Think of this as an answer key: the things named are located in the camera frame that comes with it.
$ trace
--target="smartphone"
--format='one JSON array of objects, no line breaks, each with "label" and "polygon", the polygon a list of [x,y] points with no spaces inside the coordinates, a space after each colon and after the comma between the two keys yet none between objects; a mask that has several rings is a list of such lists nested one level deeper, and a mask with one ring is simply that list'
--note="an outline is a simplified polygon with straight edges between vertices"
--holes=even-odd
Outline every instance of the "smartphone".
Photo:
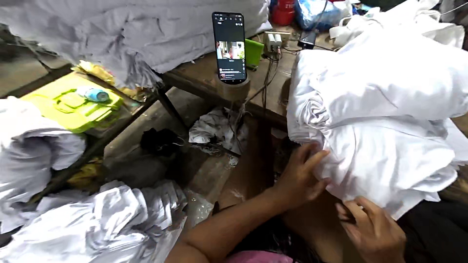
[{"label": "smartphone", "polygon": [[247,79],[244,16],[214,12],[212,20],[218,77],[226,84],[242,83]]}]

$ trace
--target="green plastic container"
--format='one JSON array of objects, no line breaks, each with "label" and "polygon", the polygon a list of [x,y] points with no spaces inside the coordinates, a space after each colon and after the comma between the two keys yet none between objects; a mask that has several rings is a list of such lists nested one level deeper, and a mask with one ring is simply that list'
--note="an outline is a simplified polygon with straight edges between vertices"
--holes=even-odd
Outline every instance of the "green plastic container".
[{"label": "green plastic container", "polygon": [[263,54],[262,43],[250,39],[245,40],[245,65],[250,69],[257,69]]},{"label": "green plastic container", "polygon": [[[78,87],[102,89],[109,94],[109,100],[90,101],[75,92]],[[122,98],[112,90],[84,79],[77,73],[63,76],[21,99],[32,102],[39,108],[42,116],[58,122],[75,133],[102,125],[108,126],[118,119],[116,113],[123,102]]]}]

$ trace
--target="folded white fabric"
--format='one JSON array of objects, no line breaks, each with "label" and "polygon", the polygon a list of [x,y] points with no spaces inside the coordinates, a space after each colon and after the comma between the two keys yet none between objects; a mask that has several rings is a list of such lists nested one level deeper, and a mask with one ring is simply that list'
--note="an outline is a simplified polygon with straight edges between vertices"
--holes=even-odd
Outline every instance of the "folded white fabric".
[{"label": "folded white fabric", "polygon": [[363,32],[395,29],[461,48],[465,36],[463,26],[440,23],[440,12],[431,10],[438,3],[439,0],[407,0],[386,12],[374,7],[364,16],[343,18],[338,26],[330,29],[330,37],[335,40],[335,46],[342,47]]},{"label": "folded white fabric", "polygon": [[[373,59],[362,59],[363,54]],[[441,120],[468,111],[464,50],[421,35],[381,30],[363,33],[333,55],[309,79],[318,94],[309,98],[313,116],[304,114],[310,125],[373,116]]]},{"label": "folded white fabric", "polygon": [[26,222],[12,207],[42,191],[51,168],[73,164],[86,148],[85,140],[41,116],[32,103],[15,97],[0,100],[0,221],[1,232]]},{"label": "folded white fabric", "polygon": [[339,52],[299,53],[289,137],[331,151],[318,168],[333,180],[330,193],[365,196],[398,219],[423,199],[438,201],[467,163],[453,145],[468,139],[447,119],[468,111],[467,87],[465,51],[417,34],[365,32]]},{"label": "folded white fabric", "polygon": [[246,36],[271,28],[269,0],[25,0],[0,3],[0,22],[64,58],[104,66],[118,85],[151,87],[214,51],[211,14],[243,13]]},{"label": "folded white fabric", "polygon": [[142,190],[113,181],[90,197],[59,193],[41,201],[38,207],[55,208],[41,211],[14,234],[11,243],[0,249],[0,259],[123,263],[152,262],[158,254],[162,260],[154,262],[163,262],[174,245],[173,239],[164,237],[177,239],[186,220],[182,212],[186,204],[182,190],[171,181]]}]

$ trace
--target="table leg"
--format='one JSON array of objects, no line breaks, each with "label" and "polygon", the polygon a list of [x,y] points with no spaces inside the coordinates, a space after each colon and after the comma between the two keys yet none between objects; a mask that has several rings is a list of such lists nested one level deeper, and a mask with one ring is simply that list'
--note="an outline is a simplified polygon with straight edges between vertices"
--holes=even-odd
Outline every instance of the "table leg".
[{"label": "table leg", "polygon": [[179,123],[184,127],[186,132],[189,131],[189,128],[187,125],[185,125],[185,122],[183,122],[182,117],[180,114],[177,112],[176,108],[172,104],[172,102],[169,100],[168,96],[166,93],[160,89],[156,89],[156,95],[158,96],[158,100],[161,102],[162,106],[168,111],[168,113],[175,119],[179,121]]}]

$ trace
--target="phone holder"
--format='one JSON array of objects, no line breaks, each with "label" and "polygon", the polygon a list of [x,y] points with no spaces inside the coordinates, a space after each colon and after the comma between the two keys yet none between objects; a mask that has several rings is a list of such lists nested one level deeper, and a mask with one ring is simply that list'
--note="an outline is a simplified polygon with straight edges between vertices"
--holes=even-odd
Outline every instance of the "phone holder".
[{"label": "phone holder", "polygon": [[236,85],[226,84],[222,82],[218,75],[215,74],[215,85],[218,94],[226,100],[235,102],[235,101],[244,101],[247,98],[250,90],[250,78],[247,76],[247,79]]}]

